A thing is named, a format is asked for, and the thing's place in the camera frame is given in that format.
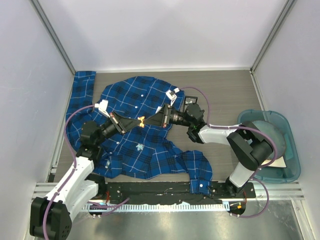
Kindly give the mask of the orange leaf brooch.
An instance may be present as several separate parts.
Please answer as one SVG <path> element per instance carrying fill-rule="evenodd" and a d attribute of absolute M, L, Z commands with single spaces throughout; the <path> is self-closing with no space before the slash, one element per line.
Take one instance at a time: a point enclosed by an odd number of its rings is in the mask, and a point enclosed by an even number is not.
<path fill-rule="evenodd" d="M 145 127 L 145 116 L 138 117 L 137 119 L 140 121 L 138 126 L 141 128 L 144 128 Z"/>

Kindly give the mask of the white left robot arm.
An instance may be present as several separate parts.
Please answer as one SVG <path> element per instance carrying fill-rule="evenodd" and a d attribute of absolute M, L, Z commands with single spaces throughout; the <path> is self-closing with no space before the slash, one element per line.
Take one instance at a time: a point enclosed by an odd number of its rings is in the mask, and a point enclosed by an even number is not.
<path fill-rule="evenodd" d="M 87 121 L 81 127 L 80 148 L 73 164 L 44 197 L 36 197 L 31 203 L 29 233 L 45 240 L 65 240 L 70 234 L 73 221 L 80 210 L 92 198 L 102 199 L 107 188 L 88 176 L 102 156 L 101 144 L 116 134 L 125 134 L 141 123 L 115 112 L 107 114 L 101 125 Z"/>

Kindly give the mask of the blue plaid shirt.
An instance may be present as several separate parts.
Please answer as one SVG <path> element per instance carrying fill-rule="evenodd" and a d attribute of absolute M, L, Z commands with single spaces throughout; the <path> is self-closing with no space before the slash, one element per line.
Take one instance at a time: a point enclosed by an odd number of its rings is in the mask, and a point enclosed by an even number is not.
<path fill-rule="evenodd" d="M 79 71 L 74 76 L 66 113 L 66 136 L 74 150 L 81 147 L 85 122 L 101 125 L 106 121 L 104 115 L 92 109 L 95 77 L 94 71 Z M 107 100 L 108 112 L 137 119 L 150 117 L 168 104 L 166 92 L 174 89 L 174 85 L 152 76 L 134 76 L 107 85 L 100 99 Z M 179 149 L 167 139 L 168 132 L 168 128 L 146 125 L 113 135 L 101 144 L 102 156 L 94 172 L 110 179 L 125 175 L 143 180 L 161 174 L 187 173 L 190 192 L 207 195 L 213 178 L 209 161 L 200 151 Z"/>

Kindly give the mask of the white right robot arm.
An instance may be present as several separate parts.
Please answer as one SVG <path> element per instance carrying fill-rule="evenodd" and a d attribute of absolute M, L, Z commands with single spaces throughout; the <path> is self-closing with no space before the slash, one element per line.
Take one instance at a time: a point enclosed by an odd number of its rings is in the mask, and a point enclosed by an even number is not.
<path fill-rule="evenodd" d="M 262 167 L 262 163 L 270 155 L 277 156 L 278 149 L 272 138 L 252 122 L 232 126 L 212 125 L 204 121 L 204 112 L 196 103 L 189 104 L 184 112 L 165 104 L 143 122 L 163 128 L 168 124 L 185 126 L 188 127 L 189 139 L 194 143 L 230 146 L 238 164 L 226 179 L 225 190 L 230 197 L 236 198 L 243 193 L 244 186 Z"/>

